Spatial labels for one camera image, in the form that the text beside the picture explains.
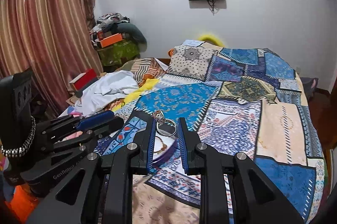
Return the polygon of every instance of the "metal chain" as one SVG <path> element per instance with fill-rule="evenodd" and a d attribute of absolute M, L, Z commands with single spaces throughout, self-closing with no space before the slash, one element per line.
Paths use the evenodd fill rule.
<path fill-rule="evenodd" d="M 167 149 L 167 145 L 163 142 L 163 140 L 160 137 L 156 136 L 156 138 L 159 138 L 159 140 L 161 141 L 162 148 L 158 151 L 154 151 L 153 153 L 160 154 L 161 152 L 164 152 Z"/>
<path fill-rule="evenodd" d="M 31 117 L 31 121 L 32 121 L 32 127 L 30 128 L 30 133 L 29 133 L 27 139 L 24 141 L 24 143 L 21 147 L 6 150 L 6 149 L 4 149 L 3 145 L 0 144 L 1 153 L 5 157 L 8 157 L 8 158 L 22 157 L 28 152 L 28 150 L 29 150 L 29 148 L 32 145 L 33 140 L 34 140 L 35 127 L 36 127 L 35 119 L 33 117 Z"/>

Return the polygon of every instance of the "power cord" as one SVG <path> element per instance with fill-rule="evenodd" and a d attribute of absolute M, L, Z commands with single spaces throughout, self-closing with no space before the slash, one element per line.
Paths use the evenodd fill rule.
<path fill-rule="evenodd" d="M 207 0 L 208 5 L 211 7 L 211 11 L 214 12 L 214 4 L 217 0 Z"/>

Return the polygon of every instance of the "ring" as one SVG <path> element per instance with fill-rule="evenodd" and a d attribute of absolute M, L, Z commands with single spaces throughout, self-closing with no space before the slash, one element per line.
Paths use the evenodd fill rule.
<path fill-rule="evenodd" d="M 156 110 L 155 112 L 153 112 L 152 117 L 157 121 L 157 124 L 159 124 L 159 126 L 163 125 L 166 122 L 164 113 L 161 110 Z"/>
<path fill-rule="evenodd" d="M 173 127 L 174 127 L 174 132 L 171 135 L 164 135 L 163 133 L 161 133 L 162 130 L 159 128 L 159 126 L 160 126 L 159 123 L 157 123 L 156 129 L 157 129 L 158 134 L 161 135 L 161 136 L 164 136 L 164 137 L 171 137 L 171 136 L 173 136 L 177 132 L 177 125 L 176 125 L 176 123 L 173 120 L 170 120 L 170 119 L 165 119 L 164 123 L 171 123 L 173 125 Z"/>

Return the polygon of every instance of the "red box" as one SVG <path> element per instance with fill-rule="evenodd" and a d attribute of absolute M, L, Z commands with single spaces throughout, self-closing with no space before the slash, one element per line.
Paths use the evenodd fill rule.
<path fill-rule="evenodd" d="M 97 77 L 95 70 L 90 68 L 86 70 L 84 73 L 78 75 L 75 79 L 70 81 L 70 85 L 72 86 L 74 91 L 80 90 L 87 83 L 89 83 L 93 78 Z"/>

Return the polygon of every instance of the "green bag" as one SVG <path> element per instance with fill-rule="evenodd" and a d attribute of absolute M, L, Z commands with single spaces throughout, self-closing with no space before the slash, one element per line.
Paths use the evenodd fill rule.
<path fill-rule="evenodd" d="M 102 66 L 122 66 L 127 61 L 139 56 L 138 46 L 126 39 L 116 42 L 102 49 L 96 49 Z"/>

